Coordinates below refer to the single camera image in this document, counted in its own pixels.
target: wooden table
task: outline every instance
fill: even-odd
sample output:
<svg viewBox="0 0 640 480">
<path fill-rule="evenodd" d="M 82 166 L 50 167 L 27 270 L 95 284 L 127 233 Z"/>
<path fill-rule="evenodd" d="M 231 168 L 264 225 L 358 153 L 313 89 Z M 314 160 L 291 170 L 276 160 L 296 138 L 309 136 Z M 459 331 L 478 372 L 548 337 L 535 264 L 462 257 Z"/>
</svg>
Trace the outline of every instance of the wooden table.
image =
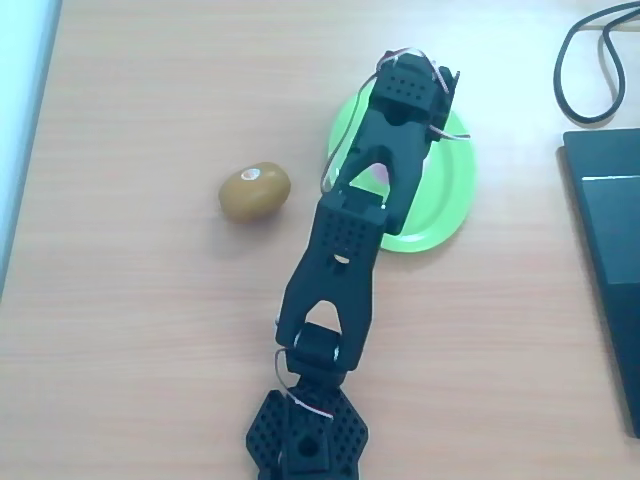
<svg viewBox="0 0 640 480">
<path fill-rule="evenodd" d="M 568 28 L 608 4 L 67 0 L 0 306 L 0 477 L 255 478 L 244 436 L 276 387 L 329 126 L 381 53 L 414 45 L 462 71 L 478 188 L 448 244 L 379 257 L 345 383 L 371 431 L 361 477 L 640 478 L 551 87 Z M 609 128 L 640 123 L 636 35 L 615 34 L 629 90 Z M 585 113 L 610 103 L 596 39 L 565 64 Z M 217 186 L 263 160 L 291 197 L 232 227 Z"/>
</svg>

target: robotic arm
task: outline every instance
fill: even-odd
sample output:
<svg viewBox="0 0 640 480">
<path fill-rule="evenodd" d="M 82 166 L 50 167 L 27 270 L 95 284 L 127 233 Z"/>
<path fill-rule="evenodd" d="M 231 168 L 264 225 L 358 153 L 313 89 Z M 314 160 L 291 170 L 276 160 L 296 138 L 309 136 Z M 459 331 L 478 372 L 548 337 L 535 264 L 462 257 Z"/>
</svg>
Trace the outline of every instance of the robotic arm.
<svg viewBox="0 0 640 480">
<path fill-rule="evenodd" d="M 318 202 L 309 244 L 285 290 L 276 341 L 300 378 L 286 395 L 269 392 L 247 433 L 258 480 L 358 479 L 368 429 L 340 385 L 358 366 L 371 325 L 382 237 L 404 226 L 458 81 L 448 68 L 409 53 L 387 52 L 378 66 L 364 118 L 333 188 Z M 375 163 L 389 172 L 384 204 L 350 185 Z M 306 322 L 322 300 L 336 307 L 342 333 Z"/>
</svg>

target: black laptop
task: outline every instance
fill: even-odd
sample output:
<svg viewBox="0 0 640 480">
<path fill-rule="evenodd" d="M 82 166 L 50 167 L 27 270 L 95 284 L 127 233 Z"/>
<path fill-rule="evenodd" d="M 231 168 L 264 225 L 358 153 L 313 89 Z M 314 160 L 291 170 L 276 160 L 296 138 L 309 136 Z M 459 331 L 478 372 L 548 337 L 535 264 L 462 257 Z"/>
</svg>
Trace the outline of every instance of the black laptop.
<svg viewBox="0 0 640 480">
<path fill-rule="evenodd" d="M 640 437 L 640 129 L 568 132 L 566 173 Z"/>
</svg>

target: green plastic plate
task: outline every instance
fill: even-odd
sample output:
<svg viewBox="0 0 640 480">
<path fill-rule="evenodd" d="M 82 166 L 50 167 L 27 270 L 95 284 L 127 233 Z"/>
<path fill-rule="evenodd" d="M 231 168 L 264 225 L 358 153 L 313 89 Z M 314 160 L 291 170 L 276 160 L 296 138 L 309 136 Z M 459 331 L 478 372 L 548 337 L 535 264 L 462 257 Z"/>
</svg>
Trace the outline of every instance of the green plastic plate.
<svg viewBox="0 0 640 480">
<path fill-rule="evenodd" d="M 358 110 L 351 129 L 328 170 L 329 182 L 335 182 L 340 167 L 369 104 L 373 85 L 361 94 Z M 329 153 L 344 134 L 355 106 L 352 97 L 340 110 L 329 137 Z M 448 133 L 466 133 L 462 122 L 451 112 L 445 130 Z M 352 185 L 387 198 L 389 186 L 382 183 L 371 168 L 362 172 Z M 476 162 L 471 142 L 441 140 L 434 142 L 425 162 L 420 187 L 409 210 L 407 221 L 397 236 L 385 235 L 382 248 L 393 252 L 422 252 L 447 240 L 464 221 L 476 183 Z"/>
</svg>

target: mounting hole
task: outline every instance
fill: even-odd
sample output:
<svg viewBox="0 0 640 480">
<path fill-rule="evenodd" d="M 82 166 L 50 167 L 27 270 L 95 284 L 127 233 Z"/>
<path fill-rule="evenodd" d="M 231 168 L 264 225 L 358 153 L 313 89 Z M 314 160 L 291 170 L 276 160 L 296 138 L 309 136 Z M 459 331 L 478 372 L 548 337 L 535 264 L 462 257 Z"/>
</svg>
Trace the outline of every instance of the mounting hole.
<svg viewBox="0 0 640 480">
<path fill-rule="evenodd" d="M 314 457 L 318 454 L 318 450 L 320 450 L 318 442 L 309 436 L 304 437 L 298 443 L 298 452 L 303 457 Z"/>
</svg>

